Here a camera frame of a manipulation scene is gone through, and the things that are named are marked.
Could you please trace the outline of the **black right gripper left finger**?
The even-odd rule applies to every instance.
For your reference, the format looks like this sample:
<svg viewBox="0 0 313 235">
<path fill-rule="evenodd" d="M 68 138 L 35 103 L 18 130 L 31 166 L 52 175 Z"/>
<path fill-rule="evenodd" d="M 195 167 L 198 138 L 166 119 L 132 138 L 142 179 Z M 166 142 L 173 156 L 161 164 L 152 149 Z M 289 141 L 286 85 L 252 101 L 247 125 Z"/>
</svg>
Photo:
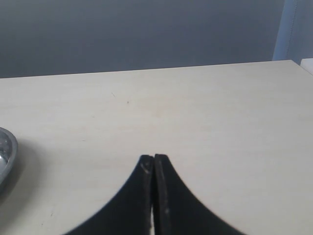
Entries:
<svg viewBox="0 0 313 235">
<path fill-rule="evenodd" d="M 149 235 L 154 158 L 140 156 L 118 193 L 69 235 Z"/>
</svg>

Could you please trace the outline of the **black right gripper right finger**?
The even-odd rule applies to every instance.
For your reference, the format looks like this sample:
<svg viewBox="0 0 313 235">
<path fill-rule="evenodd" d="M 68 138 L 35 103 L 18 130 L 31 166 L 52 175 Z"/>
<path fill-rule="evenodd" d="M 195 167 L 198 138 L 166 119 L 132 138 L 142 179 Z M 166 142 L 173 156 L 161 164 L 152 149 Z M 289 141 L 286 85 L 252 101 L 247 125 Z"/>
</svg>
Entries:
<svg viewBox="0 0 313 235">
<path fill-rule="evenodd" d="M 241 235 L 189 190 L 167 155 L 154 157 L 153 217 L 156 235 Z"/>
</svg>

